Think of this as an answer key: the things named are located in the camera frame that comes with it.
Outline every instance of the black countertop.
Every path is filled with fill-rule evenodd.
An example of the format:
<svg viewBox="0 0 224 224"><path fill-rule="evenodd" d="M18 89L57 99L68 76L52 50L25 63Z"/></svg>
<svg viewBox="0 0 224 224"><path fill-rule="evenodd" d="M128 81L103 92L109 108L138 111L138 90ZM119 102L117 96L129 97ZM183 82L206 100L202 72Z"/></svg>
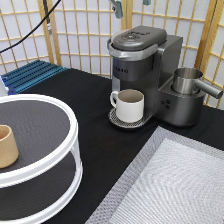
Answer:
<svg viewBox="0 0 224 224"><path fill-rule="evenodd" d="M82 182L71 202L48 224L85 223L158 126L224 150L224 111L206 106L191 128L152 119L134 132L116 129L108 119L111 87L109 79L70 69L23 92L64 101L79 123Z"/></svg>

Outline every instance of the stainless steel pitcher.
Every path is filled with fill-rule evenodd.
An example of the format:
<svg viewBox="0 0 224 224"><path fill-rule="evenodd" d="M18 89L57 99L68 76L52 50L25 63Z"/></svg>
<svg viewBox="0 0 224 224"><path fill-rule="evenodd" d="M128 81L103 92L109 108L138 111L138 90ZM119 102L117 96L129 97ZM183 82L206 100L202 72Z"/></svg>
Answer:
<svg viewBox="0 0 224 224"><path fill-rule="evenodd" d="M202 81L203 73L195 68L178 68L174 72L172 88L184 95L193 95L203 90L207 94L219 99L223 91Z"/></svg>

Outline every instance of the tan cup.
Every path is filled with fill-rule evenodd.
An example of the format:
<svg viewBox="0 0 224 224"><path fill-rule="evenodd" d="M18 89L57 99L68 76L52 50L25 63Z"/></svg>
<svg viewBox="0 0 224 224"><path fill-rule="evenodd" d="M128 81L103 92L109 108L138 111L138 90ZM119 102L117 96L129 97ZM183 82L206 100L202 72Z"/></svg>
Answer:
<svg viewBox="0 0 224 224"><path fill-rule="evenodd" d="M19 156L12 129L0 125L0 168L10 166Z"/></svg>

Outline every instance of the drip tray grate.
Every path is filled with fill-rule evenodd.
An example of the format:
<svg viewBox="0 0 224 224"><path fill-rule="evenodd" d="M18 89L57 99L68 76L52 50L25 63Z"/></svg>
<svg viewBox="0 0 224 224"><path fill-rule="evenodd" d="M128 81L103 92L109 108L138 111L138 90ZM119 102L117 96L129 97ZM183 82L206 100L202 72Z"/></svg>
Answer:
<svg viewBox="0 0 224 224"><path fill-rule="evenodd" d="M144 116L143 116L143 118L141 120L136 121L134 123L126 123L126 122L121 121L117 117L115 108L110 110L108 116L109 116L110 122L113 125L115 125L118 128L124 129L124 130L135 130L137 128L140 128L140 127L144 126L149 121L149 119L152 117L151 114L144 113Z"/></svg>

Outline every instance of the black cable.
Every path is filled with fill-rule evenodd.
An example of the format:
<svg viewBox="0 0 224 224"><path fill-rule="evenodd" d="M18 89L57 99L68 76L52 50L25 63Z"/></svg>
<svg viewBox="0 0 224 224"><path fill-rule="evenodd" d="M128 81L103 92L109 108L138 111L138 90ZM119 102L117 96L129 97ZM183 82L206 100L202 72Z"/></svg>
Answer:
<svg viewBox="0 0 224 224"><path fill-rule="evenodd" d="M20 43L22 43L28 36L30 36L30 34L32 34L35 30L37 30L41 25L42 25L42 23L45 21L45 19L54 11L54 9L57 7L57 5L60 3L60 1L61 0L58 0L57 2L56 2L56 4L53 6L53 8L47 13L47 15L41 20L41 22L33 29L33 30L31 30L25 37L23 37L23 39L21 39L20 41L18 41L16 44L13 44L12 46L10 46L10 47L7 47L6 49L4 49L4 50L1 50L0 51L0 54L1 53L3 53L3 52L5 52L5 51L7 51L7 50L9 50L9 49L11 49L11 48L13 48L13 47L15 47L15 46L17 46L17 45L19 45Z"/></svg>

